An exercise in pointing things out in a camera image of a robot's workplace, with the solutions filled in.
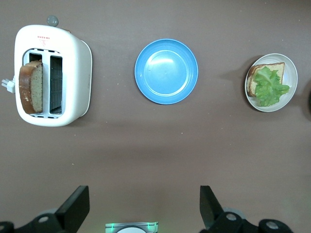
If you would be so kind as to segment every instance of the gray knob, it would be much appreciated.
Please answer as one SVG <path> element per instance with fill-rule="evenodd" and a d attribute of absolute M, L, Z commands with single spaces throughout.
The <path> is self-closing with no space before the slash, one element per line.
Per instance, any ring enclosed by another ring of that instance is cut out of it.
<path fill-rule="evenodd" d="M 58 25 L 58 18 L 56 16 L 49 16 L 47 22 L 50 26 L 56 27 Z"/>

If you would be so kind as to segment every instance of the blue plate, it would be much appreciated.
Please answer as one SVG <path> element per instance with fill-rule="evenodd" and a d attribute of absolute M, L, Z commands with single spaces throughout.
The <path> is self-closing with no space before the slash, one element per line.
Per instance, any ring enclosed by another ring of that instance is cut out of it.
<path fill-rule="evenodd" d="M 173 39 L 147 45 L 135 64 L 136 83 L 145 97 L 159 104 L 182 101 L 194 89 L 198 64 L 191 50 Z"/>

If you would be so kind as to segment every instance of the bread slice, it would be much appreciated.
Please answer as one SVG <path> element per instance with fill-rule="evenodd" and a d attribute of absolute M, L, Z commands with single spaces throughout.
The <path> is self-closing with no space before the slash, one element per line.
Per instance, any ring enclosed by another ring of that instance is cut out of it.
<path fill-rule="evenodd" d="M 32 61 L 20 68 L 19 94 L 25 113 L 42 113 L 41 61 Z"/>
<path fill-rule="evenodd" d="M 280 83 L 283 82 L 283 74 L 284 74 L 284 68 L 285 63 L 279 62 L 279 63 L 273 63 L 273 64 L 260 64 L 256 66 L 252 66 L 249 69 L 247 81 L 246 81 L 246 91 L 248 96 L 255 97 L 255 89 L 257 82 L 255 82 L 255 76 L 258 73 L 258 71 L 264 67 L 268 67 L 270 70 L 277 70 L 277 75 L 280 77 Z"/>

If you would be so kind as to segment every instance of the white plug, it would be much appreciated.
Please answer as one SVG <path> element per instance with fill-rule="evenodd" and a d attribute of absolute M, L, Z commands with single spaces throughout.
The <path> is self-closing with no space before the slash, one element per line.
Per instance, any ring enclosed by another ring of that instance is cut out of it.
<path fill-rule="evenodd" d="M 15 93 L 15 77 L 13 80 L 2 79 L 1 85 L 6 87 L 8 92 Z"/>

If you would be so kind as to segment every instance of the plate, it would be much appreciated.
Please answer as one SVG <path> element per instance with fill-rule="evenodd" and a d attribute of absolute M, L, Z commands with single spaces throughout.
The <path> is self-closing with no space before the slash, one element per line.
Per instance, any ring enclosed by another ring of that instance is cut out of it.
<path fill-rule="evenodd" d="M 135 79 L 142 94 L 159 104 L 182 101 L 194 89 L 198 64 L 192 51 L 173 39 L 147 45 L 135 64 Z"/>
<path fill-rule="evenodd" d="M 290 87 L 290 89 L 289 89 L 288 93 L 286 93 L 280 97 L 280 101 L 276 104 L 273 104 L 273 105 L 268 106 L 268 107 L 261 107 L 259 105 L 256 97 L 248 96 L 247 90 L 246 90 L 248 73 L 246 75 L 245 85 L 244 85 L 246 97 L 247 97 L 248 101 L 250 102 L 250 104 L 259 111 L 274 112 L 276 110 L 281 109 L 292 99 L 292 97 L 294 96 L 294 93 L 296 91 L 297 83 L 298 83 L 297 70 L 296 70 L 294 63 L 287 56 L 284 56 L 284 55 L 279 54 L 279 53 L 267 54 L 267 55 L 259 58 L 252 66 L 256 66 L 256 65 L 260 65 L 260 64 L 272 64 L 272 63 L 278 63 L 278 62 L 284 62 L 285 63 L 282 84 L 288 85 Z"/>

